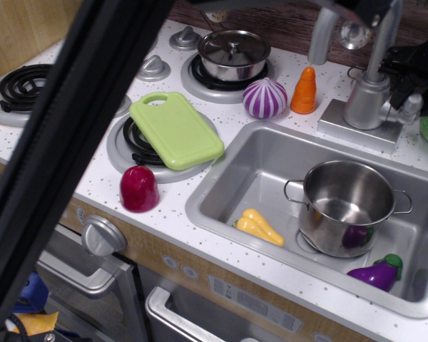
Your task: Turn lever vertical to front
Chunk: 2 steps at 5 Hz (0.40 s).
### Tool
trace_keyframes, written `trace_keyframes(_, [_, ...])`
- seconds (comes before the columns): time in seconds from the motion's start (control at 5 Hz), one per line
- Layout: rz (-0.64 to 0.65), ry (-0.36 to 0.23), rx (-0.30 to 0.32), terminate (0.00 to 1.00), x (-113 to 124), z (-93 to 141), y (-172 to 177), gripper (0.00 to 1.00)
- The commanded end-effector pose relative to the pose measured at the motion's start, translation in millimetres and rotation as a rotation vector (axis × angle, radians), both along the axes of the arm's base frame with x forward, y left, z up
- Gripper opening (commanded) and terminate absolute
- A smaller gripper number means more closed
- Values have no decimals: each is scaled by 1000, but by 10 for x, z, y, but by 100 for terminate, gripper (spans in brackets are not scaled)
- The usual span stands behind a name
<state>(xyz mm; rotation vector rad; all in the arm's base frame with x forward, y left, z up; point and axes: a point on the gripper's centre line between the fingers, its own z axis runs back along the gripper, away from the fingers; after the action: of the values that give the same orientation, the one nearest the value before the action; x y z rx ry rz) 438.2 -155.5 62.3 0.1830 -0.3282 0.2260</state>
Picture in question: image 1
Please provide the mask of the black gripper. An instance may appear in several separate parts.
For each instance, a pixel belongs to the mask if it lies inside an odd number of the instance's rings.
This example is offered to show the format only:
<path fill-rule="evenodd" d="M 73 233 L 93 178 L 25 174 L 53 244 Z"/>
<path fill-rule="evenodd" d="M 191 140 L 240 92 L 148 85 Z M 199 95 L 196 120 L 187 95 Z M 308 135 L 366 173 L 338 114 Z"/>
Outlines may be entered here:
<path fill-rule="evenodd" d="M 418 46 L 389 48 L 379 70 L 392 77 L 390 104 L 394 109 L 418 90 L 423 97 L 421 116 L 428 116 L 428 40 Z"/>

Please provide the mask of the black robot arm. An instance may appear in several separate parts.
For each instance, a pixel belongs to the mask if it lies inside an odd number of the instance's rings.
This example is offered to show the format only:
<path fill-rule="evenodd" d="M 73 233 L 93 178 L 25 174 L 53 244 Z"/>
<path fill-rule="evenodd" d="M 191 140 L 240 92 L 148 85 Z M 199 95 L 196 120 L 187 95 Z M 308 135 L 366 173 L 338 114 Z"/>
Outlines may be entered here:
<path fill-rule="evenodd" d="M 142 48 L 129 48 L 125 43 L 167 38 L 175 24 L 164 21 L 142 1 L 116 2 L 116 7 L 128 17 L 137 15 L 138 28 L 132 28 L 130 19 L 122 21 L 115 14 L 107 14 L 102 4 L 90 4 L 88 16 L 71 29 L 69 35 L 75 44 L 68 55 L 46 54 L 47 60 L 57 64 L 56 82 L 39 103 L 38 115 L 29 129 L 20 132 L 0 125 L 0 157 L 17 159 L 11 181 L 27 184 L 29 179 L 19 177 L 19 173 L 30 170 L 30 178 L 41 183 L 41 201 L 33 211 L 40 219 L 35 230 L 43 236 L 30 238 L 27 259 L 35 262 L 69 197 L 74 197 L 121 217 L 133 232 L 145 231 L 159 238 L 165 248 L 174 245 L 199 256 L 204 264 L 235 271 L 291 304 L 304 306 L 363 335 L 377 340 L 428 341 L 428 314 L 417 318 L 394 313 L 193 225 L 184 205 L 200 184 L 199 176 L 164 186 L 163 201 L 145 214 L 121 208 L 120 176 L 106 159 L 105 134 L 115 121 L 113 114 L 122 97 L 149 90 L 146 85 L 133 83 L 123 72 L 124 66 L 135 70 L 143 58 Z"/>

